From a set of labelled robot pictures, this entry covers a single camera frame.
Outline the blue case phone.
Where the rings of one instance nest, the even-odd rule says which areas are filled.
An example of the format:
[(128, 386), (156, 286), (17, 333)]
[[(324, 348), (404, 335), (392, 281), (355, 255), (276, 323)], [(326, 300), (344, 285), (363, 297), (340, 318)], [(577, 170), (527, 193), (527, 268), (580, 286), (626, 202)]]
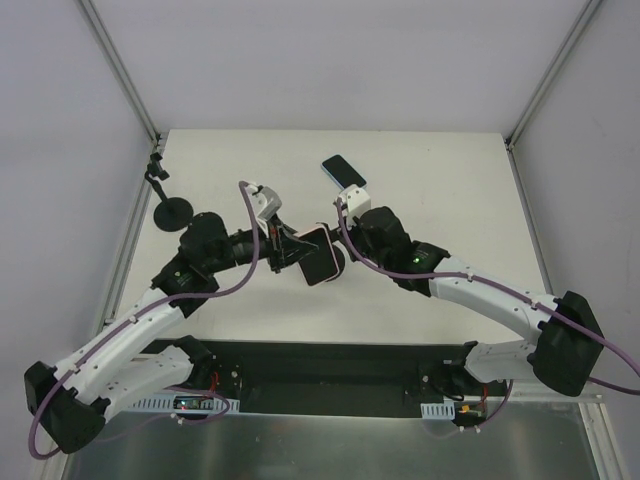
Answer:
[(365, 178), (341, 155), (336, 154), (321, 163), (321, 169), (342, 190), (356, 185), (365, 188)]

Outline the black phone stand two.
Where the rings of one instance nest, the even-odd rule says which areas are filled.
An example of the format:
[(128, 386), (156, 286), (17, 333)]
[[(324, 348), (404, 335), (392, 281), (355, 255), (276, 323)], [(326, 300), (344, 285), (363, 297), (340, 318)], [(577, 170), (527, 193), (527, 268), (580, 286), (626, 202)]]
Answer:
[(331, 274), (327, 275), (325, 281), (331, 282), (337, 280), (344, 273), (346, 267), (346, 258), (343, 251), (335, 244), (332, 244), (327, 250), (325, 259), (331, 266), (332, 271)]

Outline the black phone stand one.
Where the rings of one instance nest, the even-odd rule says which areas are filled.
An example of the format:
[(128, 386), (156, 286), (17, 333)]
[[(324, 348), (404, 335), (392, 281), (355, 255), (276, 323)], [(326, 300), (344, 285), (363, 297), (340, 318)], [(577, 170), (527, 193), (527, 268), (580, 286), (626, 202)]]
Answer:
[(186, 199), (166, 195), (161, 182), (167, 180), (170, 175), (161, 166), (162, 159), (159, 152), (150, 155), (144, 179), (159, 198), (159, 204), (153, 212), (156, 227), (164, 232), (177, 232), (188, 226), (194, 211), (191, 203)]

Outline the aluminium frame post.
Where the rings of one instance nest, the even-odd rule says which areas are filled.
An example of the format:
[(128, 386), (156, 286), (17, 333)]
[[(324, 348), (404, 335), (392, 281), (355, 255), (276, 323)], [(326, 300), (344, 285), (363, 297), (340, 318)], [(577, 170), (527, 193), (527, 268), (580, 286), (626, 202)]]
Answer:
[(157, 145), (161, 139), (161, 132), (152, 120), (95, 3), (91, 0), (78, 0), (75, 4), (146, 137), (153, 145)]
[(536, 112), (541, 107), (546, 96), (550, 93), (555, 82), (558, 80), (604, 4), (604, 0), (588, 0), (582, 5), (568, 32), (537, 82), (514, 127), (505, 137), (505, 145), (508, 151), (512, 151), (515, 148), (529, 124), (532, 122)]

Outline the pink case phone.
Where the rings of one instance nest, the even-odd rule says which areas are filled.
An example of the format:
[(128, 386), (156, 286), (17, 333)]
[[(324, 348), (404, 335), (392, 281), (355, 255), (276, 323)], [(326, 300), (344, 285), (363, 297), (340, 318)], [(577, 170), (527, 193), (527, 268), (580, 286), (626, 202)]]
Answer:
[(311, 254), (298, 262), (307, 285), (312, 287), (325, 283), (327, 275), (332, 273), (331, 266), (325, 259), (327, 250), (333, 244), (328, 226), (323, 223), (317, 223), (313, 228), (297, 235), (304, 241), (314, 243), (319, 247), (317, 253)]

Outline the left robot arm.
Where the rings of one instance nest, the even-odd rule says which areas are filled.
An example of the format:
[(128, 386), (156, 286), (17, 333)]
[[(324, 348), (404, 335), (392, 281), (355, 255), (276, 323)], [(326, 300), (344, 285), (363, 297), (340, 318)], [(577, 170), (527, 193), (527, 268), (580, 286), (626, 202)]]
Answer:
[(280, 271), (318, 252), (279, 219), (266, 229), (253, 222), (248, 231), (228, 234), (222, 218), (196, 215), (180, 237), (177, 254), (153, 278), (132, 309), (85, 346), (53, 366), (38, 361), (24, 375), (27, 406), (33, 415), (30, 454), (36, 432), (44, 429), (58, 450), (70, 454), (92, 442), (121, 411), (161, 389), (203, 390), (211, 377), (212, 354), (195, 338), (183, 337), (152, 359), (130, 362), (165, 331), (186, 320), (205, 302), (240, 290), (245, 281), (223, 290), (215, 276), (247, 265), (251, 276), (266, 259)]

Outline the right aluminium frame post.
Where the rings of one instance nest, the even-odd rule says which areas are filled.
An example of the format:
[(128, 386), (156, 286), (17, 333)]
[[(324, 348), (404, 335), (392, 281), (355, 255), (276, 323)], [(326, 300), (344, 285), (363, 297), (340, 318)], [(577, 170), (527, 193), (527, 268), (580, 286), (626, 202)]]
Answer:
[(558, 80), (604, 4), (604, 0), (588, 0), (582, 5), (568, 32), (537, 82), (514, 127), (505, 137), (505, 145), (508, 151), (512, 151), (515, 148), (529, 124), (532, 122), (536, 112), (541, 107), (546, 96), (550, 93), (555, 82)]

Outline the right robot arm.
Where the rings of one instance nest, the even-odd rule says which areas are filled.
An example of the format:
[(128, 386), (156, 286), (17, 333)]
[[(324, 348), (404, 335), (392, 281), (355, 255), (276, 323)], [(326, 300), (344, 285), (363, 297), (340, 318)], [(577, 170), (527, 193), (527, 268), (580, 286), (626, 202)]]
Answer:
[(579, 396), (603, 350), (602, 331), (588, 301), (507, 286), (452, 256), (410, 238), (388, 207), (352, 213), (336, 204), (340, 236), (353, 259), (399, 287), (466, 307), (518, 335), (499, 344), (466, 344), (450, 369), (452, 387), (473, 394), (494, 380), (535, 378), (551, 390)]

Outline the left aluminium frame post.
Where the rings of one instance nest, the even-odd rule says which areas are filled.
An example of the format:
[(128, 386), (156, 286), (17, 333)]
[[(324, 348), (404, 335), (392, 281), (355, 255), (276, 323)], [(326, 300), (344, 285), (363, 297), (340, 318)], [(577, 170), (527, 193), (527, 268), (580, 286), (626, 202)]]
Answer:
[(78, 0), (75, 4), (146, 137), (153, 145), (157, 145), (161, 139), (161, 132), (152, 120), (95, 3), (91, 0)]

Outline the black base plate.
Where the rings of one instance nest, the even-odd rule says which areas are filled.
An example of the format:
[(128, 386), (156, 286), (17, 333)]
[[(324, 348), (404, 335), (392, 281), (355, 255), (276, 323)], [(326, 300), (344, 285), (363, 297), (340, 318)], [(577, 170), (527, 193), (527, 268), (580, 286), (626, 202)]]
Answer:
[(466, 374), (467, 346), (203, 341), (219, 395), (242, 413), (417, 418), (423, 404), (502, 397)]

